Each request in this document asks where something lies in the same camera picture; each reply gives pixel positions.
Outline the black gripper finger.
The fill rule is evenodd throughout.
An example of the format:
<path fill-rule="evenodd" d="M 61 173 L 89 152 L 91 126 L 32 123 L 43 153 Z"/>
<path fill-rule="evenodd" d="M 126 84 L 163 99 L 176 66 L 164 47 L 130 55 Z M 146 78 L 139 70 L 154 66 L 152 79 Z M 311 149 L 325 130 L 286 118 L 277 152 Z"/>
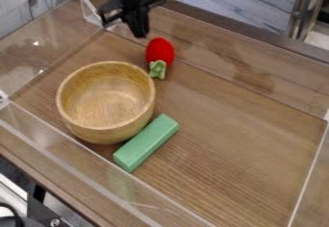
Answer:
<path fill-rule="evenodd" d="M 144 27 L 143 27 L 143 17 L 139 12 L 132 12 L 126 15 L 126 22 L 128 28 L 134 34 L 135 38 L 142 38 L 144 36 Z"/>
<path fill-rule="evenodd" d="M 146 9 L 140 10 L 140 21 L 143 36 L 146 36 L 148 34 L 148 10 Z"/>

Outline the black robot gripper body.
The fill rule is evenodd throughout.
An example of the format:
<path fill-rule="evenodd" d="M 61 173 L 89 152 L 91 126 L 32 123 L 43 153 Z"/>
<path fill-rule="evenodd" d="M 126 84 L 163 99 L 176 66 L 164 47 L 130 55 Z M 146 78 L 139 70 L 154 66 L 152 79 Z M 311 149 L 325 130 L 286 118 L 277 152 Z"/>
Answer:
<path fill-rule="evenodd" d="M 164 0 L 107 0 L 97 8 L 101 23 L 108 24 L 120 19 L 126 23 L 143 24 L 148 9 Z"/>

